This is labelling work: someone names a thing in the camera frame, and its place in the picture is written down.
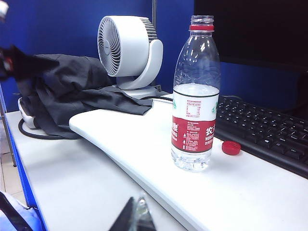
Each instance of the white fan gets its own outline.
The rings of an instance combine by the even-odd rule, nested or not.
[[[155,93],[148,86],[157,76],[163,43],[157,39],[154,26],[145,17],[106,16],[97,36],[101,63],[117,86],[129,95],[141,98]]]

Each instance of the blue partition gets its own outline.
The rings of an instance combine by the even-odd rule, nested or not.
[[[151,0],[7,0],[10,8],[0,24],[0,46],[15,44],[29,54],[64,53],[98,57],[97,28],[105,15],[151,18]],[[157,33],[164,44],[164,59],[156,79],[172,92],[180,50],[189,37],[193,0],[158,0]],[[222,63],[221,94],[238,95],[264,107],[285,109],[296,100],[299,74],[269,68]],[[17,110],[19,95],[11,78],[1,83],[8,111]]]

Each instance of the black keyboard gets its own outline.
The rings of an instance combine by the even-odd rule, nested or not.
[[[308,179],[308,121],[219,97],[215,136]]]

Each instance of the bottle cap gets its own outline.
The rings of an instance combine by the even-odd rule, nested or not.
[[[221,148],[225,154],[237,155],[240,153],[241,145],[234,141],[224,141]]]

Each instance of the desk surface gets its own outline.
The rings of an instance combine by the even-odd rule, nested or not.
[[[72,130],[100,147],[188,229],[306,231],[308,181],[214,139],[209,167],[177,168],[171,158],[172,104],[154,101],[144,116],[108,110],[76,115]]]
[[[140,195],[145,195],[157,230],[185,230],[90,142],[29,138],[18,130],[20,112],[6,117],[48,230],[106,231],[127,200]]]

